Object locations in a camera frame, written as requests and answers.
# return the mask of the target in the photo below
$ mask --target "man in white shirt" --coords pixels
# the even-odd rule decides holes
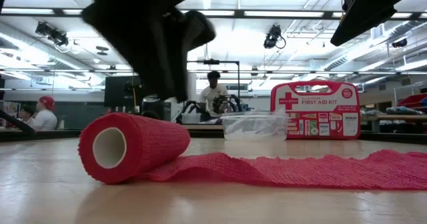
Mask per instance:
[[[37,103],[37,111],[34,118],[34,130],[36,131],[53,131],[56,128],[58,122],[55,114],[52,110],[55,105],[55,100],[50,96],[40,97]]]
[[[211,71],[207,74],[207,79],[209,80],[209,87],[206,87],[200,93],[200,106],[201,108],[206,109],[207,102],[207,111],[211,117],[221,117],[221,113],[214,112],[214,99],[220,95],[228,95],[227,87],[222,84],[218,84],[218,79],[221,77],[221,74],[217,71]]]
[[[34,127],[33,115],[34,110],[26,105],[22,106],[21,111],[19,112],[19,118],[21,118],[21,121],[30,127]]]

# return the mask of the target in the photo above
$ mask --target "computer monitor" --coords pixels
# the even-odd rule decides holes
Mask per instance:
[[[146,95],[138,76],[105,78],[104,106],[106,107],[133,107],[135,103],[140,105]]]

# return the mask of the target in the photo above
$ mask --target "spotlight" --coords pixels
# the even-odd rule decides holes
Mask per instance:
[[[258,68],[257,67],[252,67],[252,71],[258,71]],[[251,76],[252,77],[256,77],[256,76],[258,76],[258,73],[251,73]]]
[[[398,47],[405,47],[408,44],[408,40],[402,39],[400,41],[397,41],[395,43],[392,43],[392,47],[398,48]]]
[[[35,32],[42,37],[47,37],[47,39],[52,41],[55,45],[68,45],[67,33],[49,26],[46,22],[40,21],[39,24],[37,24]]]
[[[283,47],[277,46],[277,42],[279,40],[284,41]],[[264,48],[271,49],[273,47],[277,47],[278,49],[283,49],[285,48],[285,46],[286,46],[286,40],[282,37],[282,30],[280,29],[280,25],[273,25],[266,36],[266,40],[264,41]]]

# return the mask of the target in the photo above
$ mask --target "red cap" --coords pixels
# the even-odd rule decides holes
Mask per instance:
[[[50,96],[42,96],[40,97],[39,101],[44,104],[44,106],[49,109],[49,110],[53,110],[53,106],[55,105],[55,100],[53,100],[52,97]]]

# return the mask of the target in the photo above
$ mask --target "table surface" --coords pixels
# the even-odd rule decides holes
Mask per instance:
[[[102,185],[87,176],[78,139],[0,143],[0,223],[427,223],[427,192],[252,187],[237,183]],[[427,145],[371,141],[234,143],[192,139],[185,155],[363,158]]]

